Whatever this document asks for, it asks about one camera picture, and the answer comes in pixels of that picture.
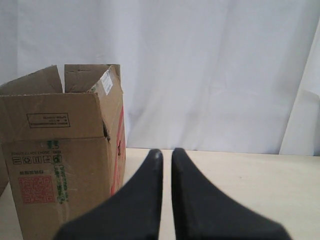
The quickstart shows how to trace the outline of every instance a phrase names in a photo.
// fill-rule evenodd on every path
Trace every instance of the beige table surface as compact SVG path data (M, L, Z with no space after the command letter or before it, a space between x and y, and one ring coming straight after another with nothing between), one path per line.
M160 240L174 240L171 150L163 150ZM125 181L147 149L127 149ZM320 240L320 157L188 151L216 186L241 204L281 222L294 240ZM11 190L0 197L0 240L22 240Z

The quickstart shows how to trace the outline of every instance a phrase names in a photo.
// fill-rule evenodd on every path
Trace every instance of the white backdrop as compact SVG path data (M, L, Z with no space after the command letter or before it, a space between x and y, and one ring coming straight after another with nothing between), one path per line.
M318 154L319 16L319 0L0 0L0 83L120 63L128 147Z

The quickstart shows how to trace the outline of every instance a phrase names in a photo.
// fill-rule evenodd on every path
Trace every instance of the qr code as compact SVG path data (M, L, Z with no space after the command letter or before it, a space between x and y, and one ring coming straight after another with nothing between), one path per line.
M24 204L54 203L51 176L19 177Z

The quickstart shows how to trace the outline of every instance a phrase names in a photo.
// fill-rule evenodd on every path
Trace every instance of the black rubber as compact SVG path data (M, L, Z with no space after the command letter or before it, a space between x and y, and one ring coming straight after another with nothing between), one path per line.
M172 207L177 240L290 240L286 230L215 187L182 148L172 154Z
M163 156L153 149L114 196L63 225L54 240L157 240L162 192Z

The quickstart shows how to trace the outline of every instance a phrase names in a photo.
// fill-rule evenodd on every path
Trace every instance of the table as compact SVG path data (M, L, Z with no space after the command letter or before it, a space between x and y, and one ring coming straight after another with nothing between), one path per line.
M127 148L125 182L148 149ZM163 150L160 240L174 240L171 204L171 150ZM282 223L295 240L320 239L320 157L187 151L202 173L223 192L250 209ZM0 197L0 239L22 240L7 186Z

